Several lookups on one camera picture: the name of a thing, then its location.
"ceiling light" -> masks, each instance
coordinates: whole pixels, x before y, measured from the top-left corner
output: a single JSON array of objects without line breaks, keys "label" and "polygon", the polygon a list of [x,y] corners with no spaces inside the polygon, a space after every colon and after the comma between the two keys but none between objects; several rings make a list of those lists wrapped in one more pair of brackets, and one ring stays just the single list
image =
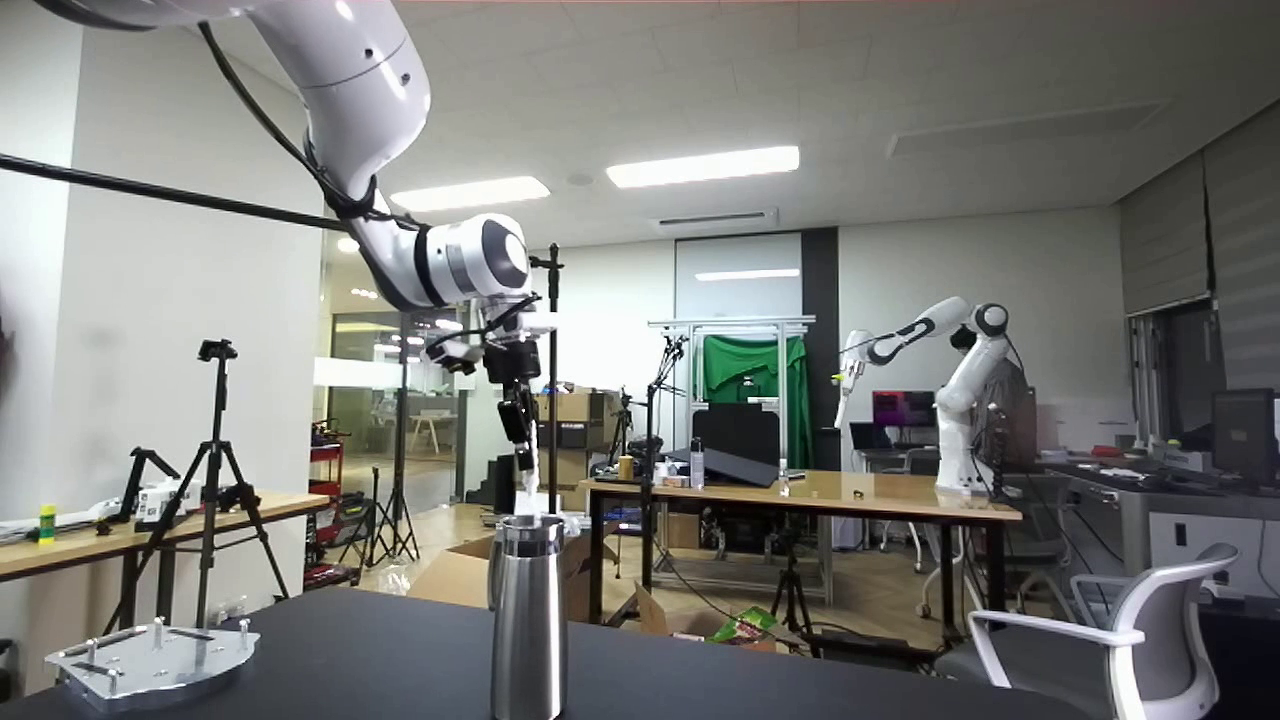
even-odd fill
[{"label": "ceiling light", "polygon": [[748,272],[696,272],[700,284],[748,284],[748,280],[784,280],[800,276],[800,268],[748,268]]},{"label": "ceiling light", "polygon": [[776,176],[796,172],[800,148],[744,148],[744,152],[716,152],[716,156],[668,156],[648,164],[612,164],[604,168],[616,188],[656,188],[656,184],[704,184],[704,180],[732,180],[732,176]]},{"label": "ceiling light", "polygon": [[392,200],[412,212],[444,212],[444,208],[492,208],[492,204],[528,204],[552,196],[536,176],[496,176],[476,184],[436,184],[396,192]]}]

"black table surface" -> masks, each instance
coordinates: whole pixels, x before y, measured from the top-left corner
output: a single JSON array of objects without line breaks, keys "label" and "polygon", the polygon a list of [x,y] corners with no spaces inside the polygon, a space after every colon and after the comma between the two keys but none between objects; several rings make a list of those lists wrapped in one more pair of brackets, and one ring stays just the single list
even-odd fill
[{"label": "black table surface", "polygon": [[[488,716],[488,636],[476,608],[372,592],[312,592],[256,616],[260,648],[236,684],[144,716]],[[84,716],[68,688],[4,704],[0,716]],[[568,628],[568,720],[824,720],[980,716],[1076,720],[1068,704],[948,684],[888,668],[708,648],[616,628]]]}]

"robotic arm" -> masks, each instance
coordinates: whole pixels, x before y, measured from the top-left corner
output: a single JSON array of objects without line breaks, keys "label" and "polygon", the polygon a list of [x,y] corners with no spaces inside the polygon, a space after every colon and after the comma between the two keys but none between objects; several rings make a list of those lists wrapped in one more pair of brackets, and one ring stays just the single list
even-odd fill
[{"label": "robotic arm", "polygon": [[432,360],[464,368],[484,352],[484,368],[504,384],[500,416],[520,468],[532,456],[536,376],[532,332],[520,316],[532,308],[532,276],[520,224],[508,216],[472,216],[464,224],[420,224],[392,212],[376,172],[388,168],[428,124],[432,88],[416,44],[392,0],[40,0],[48,12],[88,28],[148,32],[200,28],[244,16],[276,52],[304,96],[308,136],[292,148],[264,112],[248,108],[316,176],[328,208],[356,236],[380,296],[400,312],[464,308],[480,332],[452,332],[432,344]]},{"label": "robotic arm", "polygon": [[972,496],[992,488],[992,468],[976,460],[976,424],[972,408],[980,392],[988,388],[988,376],[1008,360],[1008,312],[1000,304],[980,304],[968,312],[960,296],[948,296],[932,308],[924,308],[912,324],[896,332],[848,332],[840,348],[840,408],[836,408],[836,428],[844,436],[844,448],[852,448],[848,432],[848,408],[852,408],[852,388],[868,372],[868,364],[884,368],[892,364],[904,348],[956,332],[952,344],[968,344],[960,368],[952,380],[936,392],[936,432],[940,432],[940,472],[936,488],[952,496]]}]

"metal cylinder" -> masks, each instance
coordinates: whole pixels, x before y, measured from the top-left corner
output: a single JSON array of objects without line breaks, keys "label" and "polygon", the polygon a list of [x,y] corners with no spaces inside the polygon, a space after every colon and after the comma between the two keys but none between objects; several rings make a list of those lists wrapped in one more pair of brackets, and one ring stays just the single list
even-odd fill
[{"label": "metal cylinder", "polygon": [[564,608],[556,516],[504,516],[496,524],[492,604],[492,716],[556,720],[564,712]]}]

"desk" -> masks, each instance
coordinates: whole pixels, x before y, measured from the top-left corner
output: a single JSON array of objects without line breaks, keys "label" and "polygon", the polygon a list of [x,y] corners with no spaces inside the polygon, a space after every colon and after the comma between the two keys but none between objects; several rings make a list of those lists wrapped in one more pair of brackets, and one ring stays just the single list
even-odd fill
[{"label": "desk", "polygon": [[[600,556],[604,556],[604,504],[636,500],[640,484],[584,484],[592,496],[592,620],[600,624]],[[932,476],[864,476],[864,472],[804,472],[768,488],[752,484],[708,484],[708,488],[652,488],[656,500],[680,504],[728,504],[728,508],[772,508],[812,516],[880,516],[940,524],[940,584],[944,584],[944,644],[956,640],[956,596],[952,596],[952,524],[984,528],[988,536],[988,604],[1004,608],[1004,524],[1024,516],[992,500],[940,496]]]},{"label": "desk", "polygon": [[[492,612],[376,592],[312,592],[264,608],[252,664],[180,716],[488,716]],[[1028,692],[888,668],[820,664],[568,624],[564,720],[1080,720]],[[80,720],[64,688],[4,704],[12,720]]]},{"label": "desk", "polygon": [[[324,496],[268,496],[260,500],[264,524],[288,520],[288,516],[308,516],[324,508]],[[172,564],[176,564],[176,544],[196,540],[204,528],[200,516],[180,520],[164,544],[160,544],[160,588],[156,588],[156,612],[172,616]],[[248,528],[248,516],[220,512],[216,532],[236,532]],[[112,524],[108,536],[96,536],[92,528],[60,532],[56,544],[0,544],[0,584],[20,580],[20,576],[40,576],[72,564],[96,564],[120,556],[120,592],[132,592],[136,584],[136,560],[148,548],[152,532],[136,532],[132,524]]]}]

